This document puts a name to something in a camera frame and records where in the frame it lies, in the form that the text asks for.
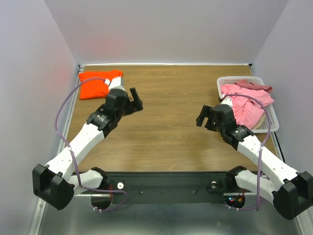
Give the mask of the orange t shirt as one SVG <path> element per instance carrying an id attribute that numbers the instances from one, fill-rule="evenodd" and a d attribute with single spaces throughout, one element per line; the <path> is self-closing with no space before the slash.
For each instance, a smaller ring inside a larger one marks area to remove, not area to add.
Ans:
<path id="1" fill-rule="evenodd" d="M 80 82 L 84 82 L 91 78 L 100 78 L 88 81 L 81 87 L 81 100 L 105 98 L 109 93 L 109 85 L 114 78 L 122 77 L 123 72 L 120 70 L 112 71 L 87 71 L 78 75 Z"/>

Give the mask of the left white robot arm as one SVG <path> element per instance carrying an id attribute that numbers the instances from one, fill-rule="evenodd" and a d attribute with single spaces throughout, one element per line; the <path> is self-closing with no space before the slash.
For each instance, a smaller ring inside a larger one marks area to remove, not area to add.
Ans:
<path id="1" fill-rule="evenodd" d="M 64 209 L 73 197 L 84 191 L 121 193 L 109 190 L 106 173 L 94 167 L 80 173 L 78 164 L 127 115 L 143 110 L 143 102 L 135 88 L 127 93 L 122 88 L 109 91 L 106 101 L 93 112 L 82 129 L 65 148 L 45 165 L 38 164 L 32 171 L 33 192 L 57 210 Z"/>

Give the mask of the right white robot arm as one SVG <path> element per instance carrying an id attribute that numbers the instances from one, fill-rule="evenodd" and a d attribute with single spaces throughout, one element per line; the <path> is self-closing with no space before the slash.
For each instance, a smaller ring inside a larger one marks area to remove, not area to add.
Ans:
<path id="1" fill-rule="evenodd" d="M 287 220 L 292 220 L 313 205 L 313 177 L 278 159 L 262 146 L 254 133 L 236 123 L 233 110 L 226 104 L 215 107 L 204 105 L 196 119 L 196 125 L 218 132 L 222 139 L 235 150 L 248 157 L 266 175 L 254 174 L 243 166 L 237 166 L 227 173 L 226 188 L 236 191 L 239 188 L 256 193 L 272 203 L 277 212 Z"/>

